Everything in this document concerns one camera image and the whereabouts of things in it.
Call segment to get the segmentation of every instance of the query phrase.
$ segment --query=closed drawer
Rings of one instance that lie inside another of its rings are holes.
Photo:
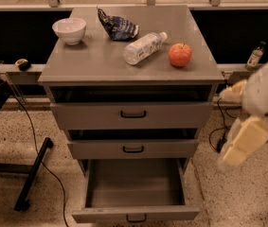
[[[98,140],[69,141],[74,159],[188,158],[197,149],[191,140]]]
[[[91,160],[77,223],[195,219],[177,159]]]
[[[211,102],[51,105],[62,130],[200,128],[211,109]]]

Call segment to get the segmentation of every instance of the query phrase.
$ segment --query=plastic bottle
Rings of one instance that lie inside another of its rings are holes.
[[[258,63],[265,52],[265,46],[265,42],[259,42],[259,45],[254,48],[246,64],[247,70],[255,70],[259,68]]]
[[[137,41],[128,44],[123,51],[124,60],[131,65],[135,65],[152,53],[161,48],[162,42],[168,38],[166,32],[149,33]]]

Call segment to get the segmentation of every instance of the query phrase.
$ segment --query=black handle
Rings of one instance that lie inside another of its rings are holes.
[[[120,116],[124,118],[142,118],[146,117],[146,111],[143,111],[142,113],[124,113],[121,111]]]
[[[123,147],[123,152],[125,153],[141,153],[144,151],[144,146],[141,146],[141,148],[129,148],[126,149],[126,147]]]
[[[126,220],[130,223],[142,223],[145,222],[147,220],[147,215],[144,214],[144,218],[143,219],[139,219],[139,220],[130,220],[128,215],[126,215]]]

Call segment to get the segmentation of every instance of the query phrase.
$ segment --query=white bowl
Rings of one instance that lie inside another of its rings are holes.
[[[78,44],[86,31],[86,22],[80,18],[61,19],[53,24],[52,29],[66,44]]]

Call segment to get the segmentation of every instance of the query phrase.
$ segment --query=concrete floor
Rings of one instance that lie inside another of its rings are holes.
[[[0,111],[0,162],[32,164],[36,157],[32,131],[25,112],[10,103]],[[27,109],[36,131],[38,148],[45,137],[54,143],[45,156],[45,164],[61,179],[66,191],[66,219],[69,226],[97,227],[268,227],[268,144],[252,155],[241,167],[227,174],[217,170],[218,154],[208,144],[209,134],[222,124],[214,110],[200,135],[200,145],[185,174],[189,205],[200,208],[193,221],[162,221],[140,224],[77,224],[71,212],[79,210],[85,184],[77,161],[73,160],[66,138],[43,104],[28,103]],[[231,111],[238,115],[239,110]],[[213,135],[216,142],[221,133]],[[30,208],[13,211],[26,176],[0,174],[0,226],[60,227],[63,223],[63,192],[58,181],[42,166],[30,189]]]

